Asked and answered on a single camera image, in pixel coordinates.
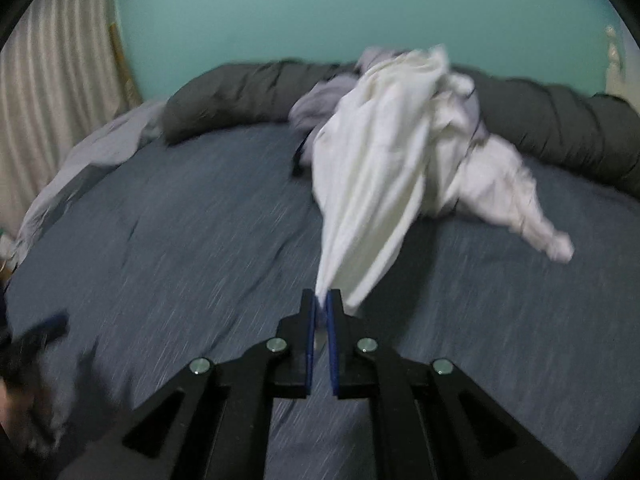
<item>mattress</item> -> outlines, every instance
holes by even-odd
[[[290,177],[299,142],[273,124],[153,142],[32,249],[8,289],[15,331],[70,313],[44,359],[67,420],[55,467],[190,359],[238,357],[297,311],[322,225],[310,181]],[[421,219],[361,315],[405,357],[452,359],[580,478],[603,478],[640,424],[640,203],[526,164],[569,264],[473,219]],[[332,398],[324,351],[312,396],[274,405],[265,478],[375,478],[366,403]]]

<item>bolt head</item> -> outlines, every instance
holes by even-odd
[[[281,337],[272,337],[267,341],[267,348],[270,352],[282,352],[287,348],[287,342]]]
[[[378,342],[370,337],[363,337],[358,341],[357,346],[363,354],[368,354],[378,349]]]
[[[436,359],[433,362],[433,369],[438,375],[449,375],[453,371],[453,363],[448,359]]]
[[[211,368],[211,361],[204,357],[198,357],[189,363],[189,370],[195,375],[206,374]]]

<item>white curtain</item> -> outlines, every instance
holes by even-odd
[[[0,228],[15,236],[67,153],[126,111],[113,0],[34,0],[0,52]]]
[[[625,95],[627,101],[640,113],[640,48],[634,37],[620,20],[624,47]]]

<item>wall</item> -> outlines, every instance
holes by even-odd
[[[118,0],[145,98],[230,60],[351,60],[368,45],[444,43],[454,62],[604,90],[608,0]]]

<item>gray pillow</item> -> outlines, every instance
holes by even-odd
[[[299,60],[221,65],[169,99],[162,116],[164,139],[177,144],[219,128],[286,122],[291,107],[316,83],[353,70],[354,64]]]
[[[640,199],[640,116],[624,100],[562,85],[501,79],[456,67],[476,82],[487,129],[542,162]]]

